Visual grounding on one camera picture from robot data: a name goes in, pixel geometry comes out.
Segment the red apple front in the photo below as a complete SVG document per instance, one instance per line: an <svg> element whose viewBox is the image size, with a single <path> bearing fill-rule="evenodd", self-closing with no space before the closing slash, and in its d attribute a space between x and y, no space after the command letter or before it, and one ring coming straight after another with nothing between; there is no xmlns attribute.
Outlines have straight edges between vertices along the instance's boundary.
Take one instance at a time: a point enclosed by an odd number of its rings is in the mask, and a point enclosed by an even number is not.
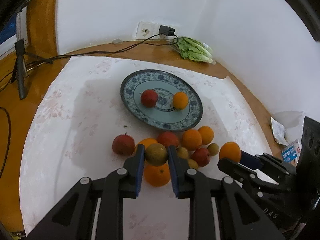
<svg viewBox="0 0 320 240"><path fill-rule="evenodd" d="M198 148L191 155L191 159L196 161L199 167L205 167L210 162L210 152L206 148Z"/></svg>

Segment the small brown-green fruit right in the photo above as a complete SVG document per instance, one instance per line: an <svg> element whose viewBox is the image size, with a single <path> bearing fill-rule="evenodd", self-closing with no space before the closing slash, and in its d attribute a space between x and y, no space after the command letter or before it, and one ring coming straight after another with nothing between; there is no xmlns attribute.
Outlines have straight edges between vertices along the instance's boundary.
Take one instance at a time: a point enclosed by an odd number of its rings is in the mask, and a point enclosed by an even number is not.
<svg viewBox="0 0 320 240"><path fill-rule="evenodd" d="M210 153L210 156L215 156L219 153L219 145L216 143L211 143L210 145L208 145L207 147L208 152Z"/></svg>

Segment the red apple middle back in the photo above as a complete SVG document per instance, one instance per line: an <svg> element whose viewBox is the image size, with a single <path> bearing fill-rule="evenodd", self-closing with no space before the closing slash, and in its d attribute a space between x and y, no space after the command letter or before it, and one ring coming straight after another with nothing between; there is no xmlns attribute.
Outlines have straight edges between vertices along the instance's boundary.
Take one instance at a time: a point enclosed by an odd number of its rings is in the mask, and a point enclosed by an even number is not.
<svg viewBox="0 0 320 240"><path fill-rule="evenodd" d="M175 146L178 147L180 144L179 138L176 134L166 131L161 133L157 137L157 141L162 144L165 148L168 148L169 146Z"/></svg>

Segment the red apple on plate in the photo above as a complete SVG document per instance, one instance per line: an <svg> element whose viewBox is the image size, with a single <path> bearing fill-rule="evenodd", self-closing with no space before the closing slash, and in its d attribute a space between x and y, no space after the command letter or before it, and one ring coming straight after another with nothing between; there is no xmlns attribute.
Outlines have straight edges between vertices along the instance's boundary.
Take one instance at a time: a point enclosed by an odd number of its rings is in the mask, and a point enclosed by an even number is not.
<svg viewBox="0 0 320 240"><path fill-rule="evenodd" d="M141 94L140 100L143 106L153 108L157 103L158 94L152 89L147 89Z"/></svg>

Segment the blue white porcelain plate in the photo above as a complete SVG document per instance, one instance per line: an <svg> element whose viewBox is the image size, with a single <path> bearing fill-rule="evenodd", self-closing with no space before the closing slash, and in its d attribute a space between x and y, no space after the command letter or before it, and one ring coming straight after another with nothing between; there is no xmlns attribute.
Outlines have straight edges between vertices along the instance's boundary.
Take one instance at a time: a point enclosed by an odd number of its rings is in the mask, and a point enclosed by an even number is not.
<svg viewBox="0 0 320 240"><path fill-rule="evenodd" d="M158 95L152 108L145 107L140 99L148 89ZM178 92L188 96L188 105L183 110L176 110L172 104ZM180 77L162 70L145 69L131 73L123 80L120 95L125 107L137 119L164 131L192 129L203 116L203 105L196 91Z"/></svg>

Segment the orange front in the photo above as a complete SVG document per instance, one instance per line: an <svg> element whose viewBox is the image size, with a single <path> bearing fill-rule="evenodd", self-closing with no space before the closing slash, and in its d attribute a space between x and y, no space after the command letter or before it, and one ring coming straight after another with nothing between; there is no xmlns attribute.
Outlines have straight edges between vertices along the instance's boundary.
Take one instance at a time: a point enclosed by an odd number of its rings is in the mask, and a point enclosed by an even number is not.
<svg viewBox="0 0 320 240"><path fill-rule="evenodd" d="M153 187L162 187L171 180L169 165L161 166L146 165L144 168L144 179Z"/></svg>

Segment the black power adapter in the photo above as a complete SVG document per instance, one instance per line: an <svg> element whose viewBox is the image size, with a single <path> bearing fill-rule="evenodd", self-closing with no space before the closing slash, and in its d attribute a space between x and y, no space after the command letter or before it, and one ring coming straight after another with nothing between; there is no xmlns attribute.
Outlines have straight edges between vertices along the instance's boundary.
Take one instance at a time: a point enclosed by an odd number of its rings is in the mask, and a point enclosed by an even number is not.
<svg viewBox="0 0 320 240"><path fill-rule="evenodd" d="M175 29L170 26L160 25L158 33L160 35L171 37L175 35Z"/></svg>

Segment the white wall socket panel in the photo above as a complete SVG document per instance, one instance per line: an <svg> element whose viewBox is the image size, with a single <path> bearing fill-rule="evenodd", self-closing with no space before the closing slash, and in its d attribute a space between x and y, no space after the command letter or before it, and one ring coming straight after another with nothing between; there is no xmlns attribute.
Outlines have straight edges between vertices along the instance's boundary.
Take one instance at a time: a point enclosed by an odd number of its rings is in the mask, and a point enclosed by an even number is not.
<svg viewBox="0 0 320 240"><path fill-rule="evenodd" d="M138 23L135 38L137 40L145 40L147 38L150 38L151 36L159 33L159 29L160 29L161 25L168 26L168 27L175 29L176 35L178 35L178 33L180 31L180 26L178 26L178 25L169 25L169 24L163 24L163 23L153 23L153 22L140 21Z"/></svg>

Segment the small brown-green fruit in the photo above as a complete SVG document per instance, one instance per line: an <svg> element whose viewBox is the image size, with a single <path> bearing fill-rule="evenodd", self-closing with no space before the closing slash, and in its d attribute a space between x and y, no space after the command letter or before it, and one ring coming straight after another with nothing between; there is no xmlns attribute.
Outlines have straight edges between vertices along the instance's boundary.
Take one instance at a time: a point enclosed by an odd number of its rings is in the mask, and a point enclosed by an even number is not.
<svg viewBox="0 0 320 240"><path fill-rule="evenodd" d="M195 170L199 169L198 163L196 161L194 161L193 159L188 159L187 162L188 162L189 168L193 168Z"/></svg>
<svg viewBox="0 0 320 240"><path fill-rule="evenodd" d="M207 147L208 152L210 153L210 156L215 156L219 153L219 145L216 143L211 143L210 145L208 145Z"/></svg>
<svg viewBox="0 0 320 240"><path fill-rule="evenodd" d="M185 159L185 160L189 159L189 152L185 147L181 146L181 147L177 148L176 152L177 152L177 156L179 158Z"/></svg>

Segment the large orange centre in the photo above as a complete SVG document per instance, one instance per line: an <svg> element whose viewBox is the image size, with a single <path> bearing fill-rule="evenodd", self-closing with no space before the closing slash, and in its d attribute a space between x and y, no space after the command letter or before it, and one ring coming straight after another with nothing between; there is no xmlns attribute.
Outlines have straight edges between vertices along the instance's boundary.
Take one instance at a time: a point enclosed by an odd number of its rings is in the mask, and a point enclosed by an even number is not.
<svg viewBox="0 0 320 240"><path fill-rule="evenodd" d="M202 136L199 131L189 129L183 133L181 145L189 151L195 151L202 145Z"/></svg>

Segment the small brown-green fruit front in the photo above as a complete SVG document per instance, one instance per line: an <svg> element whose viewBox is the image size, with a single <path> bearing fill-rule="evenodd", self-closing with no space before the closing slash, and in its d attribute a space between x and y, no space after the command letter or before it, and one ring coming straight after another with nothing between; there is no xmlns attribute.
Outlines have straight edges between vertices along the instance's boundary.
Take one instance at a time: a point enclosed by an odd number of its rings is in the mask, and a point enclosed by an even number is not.
<svg viewBox="0 0 320 240"><path fill-rule="evenodd" d="M188 162L189 168L193 168L195 170L199 169L198 163L196 161L194 161L193 159L188 159L187 162Z"/></svg>

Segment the white plastic bag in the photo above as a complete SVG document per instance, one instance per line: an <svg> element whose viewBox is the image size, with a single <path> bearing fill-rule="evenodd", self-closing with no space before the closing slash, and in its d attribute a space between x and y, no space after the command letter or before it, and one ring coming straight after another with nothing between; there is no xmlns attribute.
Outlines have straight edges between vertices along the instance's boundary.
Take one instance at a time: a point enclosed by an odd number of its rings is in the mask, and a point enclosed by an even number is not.
<svg viewBox="0 0 320 240"><path fill-rule="evenodd" d="M284 111L270 117L274 140L280 145L287 146L296 139L301 141L305 112Z"/></svg>

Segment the bagged green lettuce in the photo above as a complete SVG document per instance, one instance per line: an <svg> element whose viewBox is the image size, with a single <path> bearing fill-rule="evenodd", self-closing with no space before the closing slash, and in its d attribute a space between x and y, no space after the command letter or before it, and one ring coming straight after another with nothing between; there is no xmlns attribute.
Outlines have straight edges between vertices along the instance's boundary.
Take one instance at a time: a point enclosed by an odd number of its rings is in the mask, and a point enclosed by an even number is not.
<svg viewBox="0 0 320 240"><path fill-rule="evenodd" d="M204 42L189 37L179 37L173 46L183 59L216 64L213 59L213 49Z"/></svg>

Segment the orange on plate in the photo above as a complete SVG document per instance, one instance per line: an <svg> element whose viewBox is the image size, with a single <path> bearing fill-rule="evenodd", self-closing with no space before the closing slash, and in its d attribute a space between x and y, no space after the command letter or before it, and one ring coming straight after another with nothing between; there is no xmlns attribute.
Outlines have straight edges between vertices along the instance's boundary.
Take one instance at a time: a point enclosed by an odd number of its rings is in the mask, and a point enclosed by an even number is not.
<svg viewBox="0 0 320 240"><path fill-rule="evenodd" d="M184 92L177 92L173 96L172 104L177 110L183 110L185 107L187 107L189 102L187 94Z"/></svg>

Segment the brown-green round fruit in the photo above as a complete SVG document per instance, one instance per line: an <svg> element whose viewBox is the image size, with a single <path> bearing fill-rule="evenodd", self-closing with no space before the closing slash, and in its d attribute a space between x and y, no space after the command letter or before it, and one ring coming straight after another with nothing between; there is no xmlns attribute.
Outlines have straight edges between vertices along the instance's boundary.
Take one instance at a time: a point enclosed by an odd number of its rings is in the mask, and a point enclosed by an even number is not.
<svg viewBox="0 0 320 240"><path fill-rule="evenodd" d="M145 151L145 159L152 166L162 166L167 162L168 152L160 143L151 144Z"/></svg>

